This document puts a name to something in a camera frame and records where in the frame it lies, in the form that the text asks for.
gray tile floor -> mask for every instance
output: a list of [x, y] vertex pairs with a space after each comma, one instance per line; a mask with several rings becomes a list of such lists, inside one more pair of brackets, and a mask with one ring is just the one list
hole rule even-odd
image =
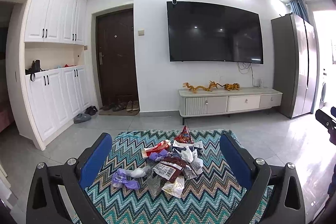
[[[182, 129], [181, 117], [127, 117], [95, 115], [92, 120], [74, 124], [51, 142], [45, 151], [37, 150], [29, 140], [18, 134], [15, 125], [0, 133], [0, 161], [8, 174], [18, 203], [12, 215], [19, 224], [25, 223], [27, 197], [36, 165], [63, 164], [78, 157], [91, 146], [102, 132], [115, 138], [129, 130]], [[293, 162], [300, 178], [305, 200], [307, 222], [327, 197], [336, 163], [336, 146], [329, 142], [327, 130], [311, 114], [292, 120], [264, 111], [227, 116], [195, 117], [186, 120], [190, 130], [232, 130], [253, 157], [264, 158], [270, 165]], [[74, 210], [64, 188], [61, 192], [70, 215]]]

teal rug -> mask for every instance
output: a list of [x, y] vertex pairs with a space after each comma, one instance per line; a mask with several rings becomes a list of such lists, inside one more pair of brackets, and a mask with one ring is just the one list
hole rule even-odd
[[[203, 173], [195, 179], [187, 180], [182, 198], [175, 198], [160, 191], [152, 198], [146, 184], [146, 177], [137, 179], [141, 188], [129, 190], [126, 187], [114, 188], [112, 173], [118, 168], [135, 169], [145, 166], [141, 148], [151, 147], [161, 140], [173, 140], [179, 131], [133, 131], [119, 134], [113, 141], [112, 149], [106, 158], [95, 182], [86, 192], [107, 223], [142, 224], [223, 224], [234, 211], [246, 189], [242, 188], [233, 176], [220, 149], [222, 134], [232, 131], [209, 130], [192, 131], [195, 141], [203, 141]], [[258, 223], [271, 195], [272, 187], [265, 191], [263, 200], [251, 223]], [[74, 223], [80, 224], [76, 216]]]

refrigerator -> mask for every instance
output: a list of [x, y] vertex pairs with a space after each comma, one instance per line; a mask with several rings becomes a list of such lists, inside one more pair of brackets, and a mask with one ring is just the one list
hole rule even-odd
[[271, 20], [273, 88], [283, 93], [279, 112], [293, 118], [313, 111], [317, 55], [314, 28], [293, 13]]

dragon statue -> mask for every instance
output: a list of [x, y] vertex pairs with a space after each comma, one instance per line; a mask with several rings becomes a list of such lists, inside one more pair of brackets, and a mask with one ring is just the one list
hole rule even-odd
[[217, 85], [223, 87], [224, 89], [226, 89], [228, 91], [231, 91], [231, 90], [240, 90], [240, 85], [238, 83], [221, 85], [221, 84], [216, 83], [214, 81], [210, 81], [208, 88], [206, 88], [206, 87], [204, 87], [202, 85], [194, 87], [192, 85], [189, 85], [188, 82], [183, 83], [183, 87], [187, 87], [193, 93], [196, 93], [198, 89], [203, 89], [205, 91], [212, 91], [211, 88], [216, 88], [217, 89], [218, 88]]

flat screen tv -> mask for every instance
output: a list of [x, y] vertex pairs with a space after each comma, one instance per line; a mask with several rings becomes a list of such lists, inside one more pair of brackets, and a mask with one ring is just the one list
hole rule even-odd
[[170, 61], [263, 64], [259, 15], [224, 5], [167, 1]]

